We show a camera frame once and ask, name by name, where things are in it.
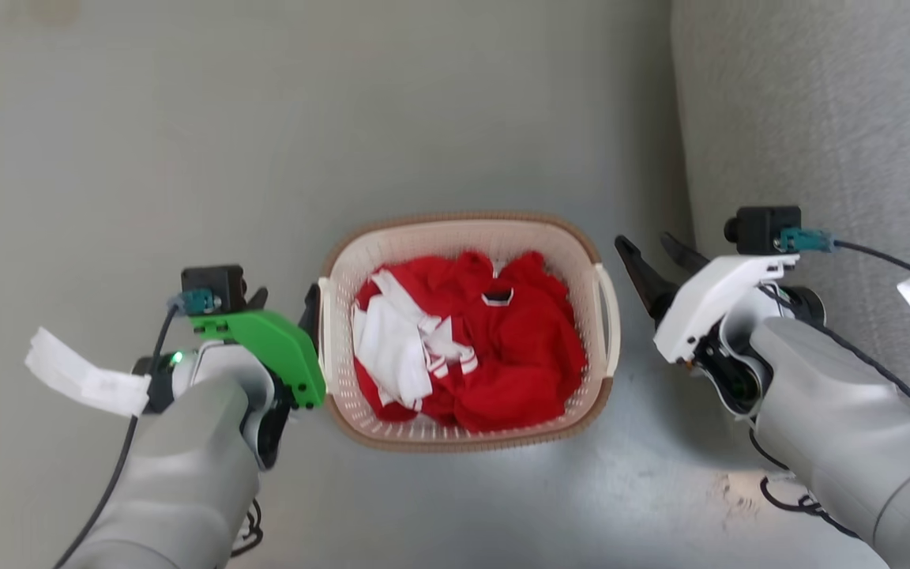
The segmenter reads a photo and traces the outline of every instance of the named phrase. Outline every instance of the white basket handle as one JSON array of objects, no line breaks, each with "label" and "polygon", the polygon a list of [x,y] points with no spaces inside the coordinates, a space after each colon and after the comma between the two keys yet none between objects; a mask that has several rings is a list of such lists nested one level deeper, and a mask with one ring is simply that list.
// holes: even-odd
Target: white basket handle
[{"label": "white basket handle", "polygon": [[321,291],[318,303],[318,366],[322,368],[325,378],[326,395],[336,395],[338,386],[332,376],[332,303],[336,302],[335,285],[329,278],[318,278],[318,289]]},{"label": "white basket handle", "polygon": [[617,305],[617,292],[613,288],[613,281],[607,273],[603,263],[595,264],[596,275],[599,277],[599,289],[603,293],[603,302],[606,303],[606,315],[610,319],[610,336],[606,345],[606,374],[611,378],[617,372],[617,363],[620,361],[620,307]]}]

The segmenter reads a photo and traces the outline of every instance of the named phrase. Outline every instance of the plastic basket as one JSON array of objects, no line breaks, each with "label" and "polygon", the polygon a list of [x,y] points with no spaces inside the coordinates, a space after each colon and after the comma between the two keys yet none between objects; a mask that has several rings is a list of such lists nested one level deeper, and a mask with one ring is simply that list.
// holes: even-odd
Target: plastic basket
[{"label": "plastic basket", "polygon": [[[588,367],[581,386],[564,406],[563,416],[531,428],[470,433],[444,428],[423,415],[403,424],[381,421],[364,399],[353,365],[350,319],[354,295],[382,264],[424,255],[455,257],[466,250],[485,253],[496,266],[526,251],[539,251],[550,273],[570,290],[568,300],[588,353]],[[588,237],[557,217],[462,213],[376,224],[340,244],[326,259],[322,275],[318,280],[322,290],[318,359],[329,392],[325,404],[344,432],[358,443],[380,450],[429,453],[519,447],[577,435],[606,406],[621,343],[613,282]]]}]

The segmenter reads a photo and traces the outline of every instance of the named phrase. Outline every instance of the red clothing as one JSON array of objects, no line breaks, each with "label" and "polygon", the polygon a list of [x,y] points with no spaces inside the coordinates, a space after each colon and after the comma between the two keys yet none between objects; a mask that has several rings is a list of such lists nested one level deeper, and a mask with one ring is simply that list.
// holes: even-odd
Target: red clothing
[{"label": "red clothing", "polygon": [[[585,349],[574,331],[567,288],[543,270],[543,257],[527,253],[494,277],[490,259],[476,252],[458,259],[422,257],[386,269],[432,316],[452,318],[455,342],[476,350],[478,367],[463,374],[450,365],[433,378],[434,393],[423,413],[444,425],[472,431],[526,428],[564,413],[564,402],[581,385]],[[379,294],[373,282],[358,292],[366,310]],[[487,302],[485,296],[506,303]],[[382,406],[378,388],[355,361],[364,397],[382,420],[405,421],[416,411],[397,403]]]}]

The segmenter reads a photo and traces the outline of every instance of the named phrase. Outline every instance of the basket rim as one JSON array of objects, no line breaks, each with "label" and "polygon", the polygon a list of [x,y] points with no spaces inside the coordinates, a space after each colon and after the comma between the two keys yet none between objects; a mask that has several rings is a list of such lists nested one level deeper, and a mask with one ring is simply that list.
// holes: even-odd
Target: basket rim
[{"label": "basket rim", "polygon": [[[418,216],[393,217],[393,219],[382,220],[365,226],[351,232],[344,237],[339,244],[329,252],[325,257],[325,263],[322,264],[322,277],[328,278],[332,274],[332,269],[336,266],[339,256],[346,248],[356,239],[375,231],[393,229],[402,226],[411,226],[411,224],[430,224],[438,222],[459,222],[459,220],[507,220],[508,222],[531,222],[541,224],[551,224],[558,229],[567,231],[572,237],[577,239],[585,253],[588,253],[588,259],[592,264],[602,262],[599,250],[593,244],[591,239],[577,226],[560,219],[560,217],[550,215],[549,213],[531,213],[531,212],[510,212],[509,210],[484,210],[483,212],[464,212],[464,213],[424,213]],[[607,401],[610,399],[610,392],[613,390],[613,378],[607,377],[600,381],[599,393],[592,403],[592,407],[585,411],[577,421],[567,424],[563,428],[549,430],[535,435],[524,433],[521,436],[509,437],[508,439],[496,440],[472,440],[465,443],[415,443],[400,442],[400,440],[376,439],[375,437],[364,435],[363,432],[354,428],[343,417],[343,412],[336,403],[336,398],[332,395],[325,396],[325,407],[329,408],[333,420],[339,425],[340,430],[346,433],[354,442],[363,444],[365,447],[371,447],[375,450],[387,450],[393,453],[476,453],[484,450],[501,450],[513,449],[514,447],[526,447],[530,444],[552,443],[554,440],[570,439],[575,435],[580,435],[606,408]]]}]

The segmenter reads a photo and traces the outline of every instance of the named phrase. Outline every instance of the floor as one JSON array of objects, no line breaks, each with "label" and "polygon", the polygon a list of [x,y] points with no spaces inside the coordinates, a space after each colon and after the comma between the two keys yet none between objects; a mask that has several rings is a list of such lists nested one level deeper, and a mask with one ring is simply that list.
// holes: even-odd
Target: floor
[{"label": "floor", "polygon": [[30,377],[37,326],[129,367],[181,267],[241,263],[296,316],[354,228],[459,209],[599,244],[625,338],[606,411],[459,456],[301,414],[232,568],[882,566],[762,503],[745,431],[661,363],[616,262],[618,232],[690,237],[668,33],[661,0],[0,0],[0,567],[54,562],[124,430]]}]

